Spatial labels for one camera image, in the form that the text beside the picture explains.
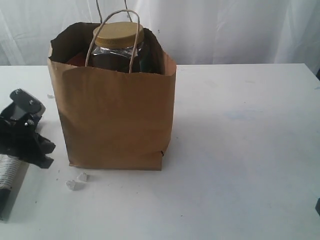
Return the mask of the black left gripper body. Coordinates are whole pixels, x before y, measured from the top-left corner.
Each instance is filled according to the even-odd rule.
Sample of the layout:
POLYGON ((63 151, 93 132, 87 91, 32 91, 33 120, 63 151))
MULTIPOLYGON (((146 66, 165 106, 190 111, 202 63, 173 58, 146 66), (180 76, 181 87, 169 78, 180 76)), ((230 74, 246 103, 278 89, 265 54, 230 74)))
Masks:
POLYGON ((36 128, 42 117, 11 103, 0 113, 0 153, 21 160, 41 157, 36 128))

